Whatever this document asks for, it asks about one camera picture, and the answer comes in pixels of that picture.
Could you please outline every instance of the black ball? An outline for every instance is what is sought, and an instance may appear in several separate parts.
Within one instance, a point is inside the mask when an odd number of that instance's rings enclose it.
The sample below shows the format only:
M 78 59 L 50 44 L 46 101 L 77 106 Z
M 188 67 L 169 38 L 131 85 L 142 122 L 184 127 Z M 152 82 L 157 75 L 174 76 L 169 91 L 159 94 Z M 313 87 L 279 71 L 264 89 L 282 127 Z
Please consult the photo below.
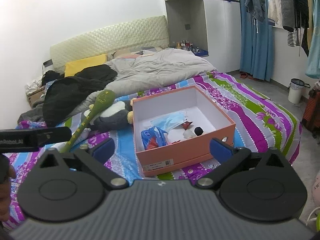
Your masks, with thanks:
M 195 128 L 195 134 L 196 134 L 197 136 L 203 134 L 202 128 L 201 128 L 201 127 L 196 127 L 196 128 Z

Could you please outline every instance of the human hand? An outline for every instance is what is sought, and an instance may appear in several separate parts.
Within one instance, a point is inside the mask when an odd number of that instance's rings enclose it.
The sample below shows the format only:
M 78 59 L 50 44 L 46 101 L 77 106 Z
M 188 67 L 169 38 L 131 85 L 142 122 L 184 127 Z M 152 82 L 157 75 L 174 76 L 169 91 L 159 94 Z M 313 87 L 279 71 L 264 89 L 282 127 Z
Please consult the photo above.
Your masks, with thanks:
M 15 179 L 17 177 L 16 171 L 12 165 L 9 166 L 8 177 Z M 8 178 L 3 184 L 0 184 L 0 221 L 6 222 L 10 215 L 11 203 L 11 181 Z

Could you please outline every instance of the gray floor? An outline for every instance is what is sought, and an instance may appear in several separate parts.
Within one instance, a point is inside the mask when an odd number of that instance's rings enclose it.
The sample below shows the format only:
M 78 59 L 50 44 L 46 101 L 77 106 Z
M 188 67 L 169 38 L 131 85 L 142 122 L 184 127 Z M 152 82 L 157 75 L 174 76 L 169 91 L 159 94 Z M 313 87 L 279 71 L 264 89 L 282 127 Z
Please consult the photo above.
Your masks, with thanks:
M 239 74 L 234 75 L 234 77 L 239 79 Z M 254 81 L 248 78 L 241 80 L 241 82 L 270 97 L 273 101 L 289 110 L 301 121 L 306 107 L 304 102 L 301 102 L 298 105 L 292 104 L 288 100 L 287 91 L 268 82 Z M 293 163 L 293 168 L 303 181 L 308 191 L 308 200 L 300 216 L 300 220 L 305 222 L 310 212 L 315 208 L 311 188 L 315 182 L 315 177 L 320 170 L 320 145 L 317 145 L 317 140 L 315 140 L 312 137 L 311 132 L 305 128 L 303 128 L 301 134 L 300 153 Z

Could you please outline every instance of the penguin plush toy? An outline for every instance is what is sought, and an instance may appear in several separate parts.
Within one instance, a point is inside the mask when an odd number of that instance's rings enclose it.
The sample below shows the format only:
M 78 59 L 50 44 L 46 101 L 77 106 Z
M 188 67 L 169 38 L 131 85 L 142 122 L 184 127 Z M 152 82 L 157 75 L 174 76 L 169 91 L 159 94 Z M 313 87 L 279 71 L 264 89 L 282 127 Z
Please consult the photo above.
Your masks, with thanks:
M 83 114 L 85 119 L 90 110 Z M 95 116 L 88 128 L 91 130 L 98 130 L 100 133 L 108 132 L 110 130 L 121 130 L 127 125 L 133 124 L 132 102 L 130 100 L 118 101 L 113 103 L 106 110 Z

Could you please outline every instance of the box label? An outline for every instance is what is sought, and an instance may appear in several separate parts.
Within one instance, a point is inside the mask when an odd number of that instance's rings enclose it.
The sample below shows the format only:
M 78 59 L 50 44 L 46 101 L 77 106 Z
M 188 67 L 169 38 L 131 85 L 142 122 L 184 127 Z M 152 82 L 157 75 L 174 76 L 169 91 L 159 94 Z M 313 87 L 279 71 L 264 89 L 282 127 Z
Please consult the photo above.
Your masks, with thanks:
M 156 170 L 159 168 L 164 168 L 164 167 L 170 166 L 170 165 L 173 165 L 173 159 L 166 160 L 166 161 L 159 162 L 159 163 L 144 165 L 142 168 L 143 168 L 143 171 L 153 171 L 153 170 Z

